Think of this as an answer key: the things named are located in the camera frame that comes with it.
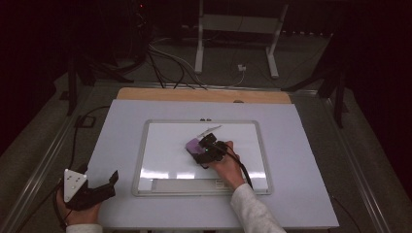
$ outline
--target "table leg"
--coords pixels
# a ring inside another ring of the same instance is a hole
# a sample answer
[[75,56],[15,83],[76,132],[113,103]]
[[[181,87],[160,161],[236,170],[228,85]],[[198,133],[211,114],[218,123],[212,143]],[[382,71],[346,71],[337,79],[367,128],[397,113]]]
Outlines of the table leg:
[[275,33],[273,34],[272,44],[270,45],[270,47],[266,48],[267,63],[269,65],[270,77],[272,79],[279,78],[278,68],[276,67],[275,57],[273,53],[275,51],[276,44],[278,43],[279,36],[281,35],[282,25],[283,25],[287,11],[288,11],[288,4],[285,4],[282,9],[281,15],[279,16],[279,21],[278,21],[278,24],[276,25]]
[[194,63],[194,73],[200,75],[203,66],[203,0],[199,0],[199,28],[197,37],[196,61]]

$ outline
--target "metal stand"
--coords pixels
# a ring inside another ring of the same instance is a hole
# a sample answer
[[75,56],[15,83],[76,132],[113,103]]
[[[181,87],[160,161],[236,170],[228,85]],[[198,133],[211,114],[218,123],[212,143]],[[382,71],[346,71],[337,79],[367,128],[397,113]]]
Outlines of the metal stand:
[[273,53],[282,31],[287,10],[288,4],[285,4],[278,18],[205,15],[203,13],[203,0],[199,0],[199,27],[194,72],[199,75],[203,70],[203,30],[252,32],[273,34],[272,44],[266,48],[266,56],[270,70],[270,77],[274,79],[279,78]]

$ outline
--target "metal frame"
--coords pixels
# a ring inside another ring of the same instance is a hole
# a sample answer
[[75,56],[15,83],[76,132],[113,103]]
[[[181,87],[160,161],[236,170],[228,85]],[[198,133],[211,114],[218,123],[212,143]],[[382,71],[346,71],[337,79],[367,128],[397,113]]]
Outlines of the metal frame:
[[203,0],[199,0],[199,25],[194,72],[200,75],[203,71],[203,30],[255,32],[273,34],[272,43],[266,48],[266,57],[270,77],[273,79],[279,78],[274,51],[282,31],[287,11],[288,4],[285,4],[278,18],[205,15],[203,12]]
[[47,173],[49,172],[53,162],[57,158],[58,153],[64,140],[67,138],[68,133],[73,128],[76,122],[76,118],[79,115],[81,106],[86,102],[92,88],[85,86],[82,88],[82,93],[80,95],[80,100],[78,106],[73,109],[73,114],[65,118],[60,129],[58,130],[54,140],[51,142],[48,151],[43,156],[42,160],[37,165],[34,172],[28,179],[24,189],[17,198],[13,208],[8,213],[3,225],[0,228],[1,233],[12,233],[16,232],[17,228],[22,224],[23,219],[26,217],[30,205],[32,204],[37,192],[43,184]]
[[334,121],[332,115],[333,104],[330,99],[321,99],[322,104],[325,107],[326,115],[330,122],[330,127],[333,128],[336,136],[338,137],[341,149],[344,151],[344,155],[349,163],[349,168],[351,173],[354,176],[354,181],[358,186],[360,196],[363,200],[365,207],[367,208],[370,218],[376,228],[377,232],[382,233],[391,233],[391,228],[389,227],[388,222],[386,221],[381,208],[379,207],[378,201],[376,200],[375,194],[373,193],[372,188],[370,187],[362,169],[357,159],[355,153],[351,150],[349,146],[347,136],[345,133],[338,127]]

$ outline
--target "hand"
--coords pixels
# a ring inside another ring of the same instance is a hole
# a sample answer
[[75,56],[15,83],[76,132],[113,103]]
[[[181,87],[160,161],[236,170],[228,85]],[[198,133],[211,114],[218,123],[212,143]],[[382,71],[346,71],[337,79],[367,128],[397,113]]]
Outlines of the hand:
[[67,225],[97,224],[101,203],[96,204],[95,206],[87,210],[72,211],[66,208],[66,205],[63,201],[63,191],[61,189],[58,190],[56,199],[61,217],[66,221]]
[[[226,144],[229,147],[229,149],[226,150],[226,153],[230,153],[237,159],[240,159],[239,155],[235,154],[233,151],[233,142],[229,141],[226,142]],[[233,190],[245,183],[239,164],[230,155],[225,155],[222,161],[214,161],[209,163],[208,165],[209,167],[215,169],[218,175],[231,188],[233,188]]]

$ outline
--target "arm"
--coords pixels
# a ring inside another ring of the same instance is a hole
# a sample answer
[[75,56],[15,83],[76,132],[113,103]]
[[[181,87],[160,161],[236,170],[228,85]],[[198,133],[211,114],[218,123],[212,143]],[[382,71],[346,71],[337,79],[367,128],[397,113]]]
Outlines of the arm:
[[66,233],[102,233],[103,228],[97,223],[101,203],[84,211],[72,211],[66,208],[61,189],[56,196],[57,206],[67,224]]
[[[233,149],[232,142],[226,144]],[[222,161],[212,162],[209,166],[214,168],[219,176],[234,190],[230,204],[246,233],[285,232],[267,207],[257,199],[252,188],[245,183],[241,169],[233,158],[225,156]]]
[[236,188],[230,204],[246,233],[285,232],[267,207],[257,199],[248,184],[244,183]]

